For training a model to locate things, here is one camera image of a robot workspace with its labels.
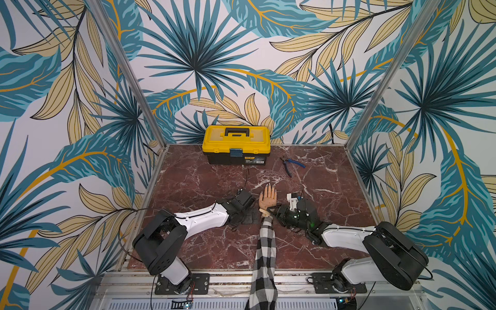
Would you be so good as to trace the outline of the beige wrist watch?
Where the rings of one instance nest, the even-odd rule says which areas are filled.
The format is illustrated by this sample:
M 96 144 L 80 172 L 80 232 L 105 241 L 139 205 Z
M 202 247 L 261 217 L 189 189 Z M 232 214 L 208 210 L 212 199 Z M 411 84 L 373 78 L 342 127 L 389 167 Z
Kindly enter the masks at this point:
M 273 217 L 272 214 L 268 210 L 259 208 L 259 211 L 262 214 L 262 217 L 266 217 L 266 218 L 272 218 Z

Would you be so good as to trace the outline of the checkered sleeve forearm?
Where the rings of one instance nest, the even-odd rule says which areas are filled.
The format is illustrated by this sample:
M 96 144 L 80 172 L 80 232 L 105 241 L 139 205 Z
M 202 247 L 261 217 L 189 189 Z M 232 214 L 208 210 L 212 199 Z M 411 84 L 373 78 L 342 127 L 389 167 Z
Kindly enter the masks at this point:
M 278 290 L 275 284 L 276 236 L 273 219 L 263 217 L 257 242 L 251 289 L 245 309 L 275 309 Z

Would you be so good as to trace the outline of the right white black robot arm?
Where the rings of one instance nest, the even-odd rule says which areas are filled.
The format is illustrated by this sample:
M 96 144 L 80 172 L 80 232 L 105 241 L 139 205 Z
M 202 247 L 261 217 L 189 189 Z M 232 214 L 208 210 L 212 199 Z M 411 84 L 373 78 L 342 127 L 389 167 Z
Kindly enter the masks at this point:
M 287 199 L 287 205 L 267 208 L 281 226 L 303 231 L 313 245 L 368 254 L 361 259 L 345 258 L 330 273 L 314 274 L 315 288 L 364 293 L 367 282 L 387 282 L 408 291 L 428 268 L 427 255 L 389 222 L 368 227 L 339 226 L 321 221 L 312 201 L 297 194 L 289 194 Z

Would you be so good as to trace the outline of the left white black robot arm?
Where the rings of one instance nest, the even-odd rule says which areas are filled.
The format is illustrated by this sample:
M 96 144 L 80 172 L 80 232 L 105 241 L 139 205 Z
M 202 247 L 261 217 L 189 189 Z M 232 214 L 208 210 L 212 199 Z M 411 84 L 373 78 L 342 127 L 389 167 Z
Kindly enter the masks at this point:
M 169 285 L 174 294 L 184 294 L 192 288 L 192 274 L 178 258 L 184 241 L 212 228 L 252 223 L 254 203 L 254 196 L 240 189 L 232 198 L 195 211 L 163 209 L 135 237 L 133 248 L 149 274 L 158 277 L 160 286 Z

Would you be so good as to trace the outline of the mannequin hand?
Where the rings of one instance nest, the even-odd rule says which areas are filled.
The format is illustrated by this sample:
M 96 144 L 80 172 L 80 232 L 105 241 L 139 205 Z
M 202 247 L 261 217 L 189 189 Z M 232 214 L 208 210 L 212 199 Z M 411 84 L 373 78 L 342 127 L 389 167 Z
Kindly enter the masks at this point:
M 261 192 L 258 200 L 259 208 L 268 210 L 270 207 L 275 207 L 277 205 L 277 191 L 275 186 L 267 184 Z

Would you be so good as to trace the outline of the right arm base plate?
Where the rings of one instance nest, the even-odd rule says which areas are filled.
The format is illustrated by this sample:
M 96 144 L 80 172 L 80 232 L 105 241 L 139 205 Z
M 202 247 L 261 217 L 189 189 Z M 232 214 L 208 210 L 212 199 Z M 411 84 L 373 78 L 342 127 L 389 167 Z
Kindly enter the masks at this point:
M 355 294 L 367 293 L 364 284 L 350 284 L 343 276 L 325 272 L 312 273 L 306 282 L 314 287 L 316 294 Z

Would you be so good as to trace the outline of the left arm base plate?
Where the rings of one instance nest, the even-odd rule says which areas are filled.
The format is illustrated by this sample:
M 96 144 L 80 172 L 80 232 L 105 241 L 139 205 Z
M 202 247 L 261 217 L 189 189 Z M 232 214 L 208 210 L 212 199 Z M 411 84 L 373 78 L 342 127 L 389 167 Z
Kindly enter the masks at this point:
M 159 275 L 154 294 L 156 295 L 193 295 L 208 294 L 210 283 L 209 273 L 193 273 L 187 276 L 179 284 L 173 284 L 170 280 L 162 275 Z

